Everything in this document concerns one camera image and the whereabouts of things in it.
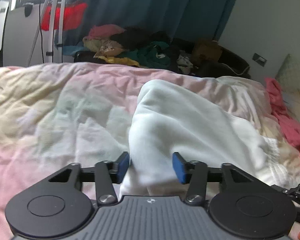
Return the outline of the person's right hand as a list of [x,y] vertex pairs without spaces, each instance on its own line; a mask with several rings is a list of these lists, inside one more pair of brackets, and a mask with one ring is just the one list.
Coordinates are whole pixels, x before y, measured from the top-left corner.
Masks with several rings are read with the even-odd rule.
[[300,223],[293,224],[288,236],[292,240],[300,240]]

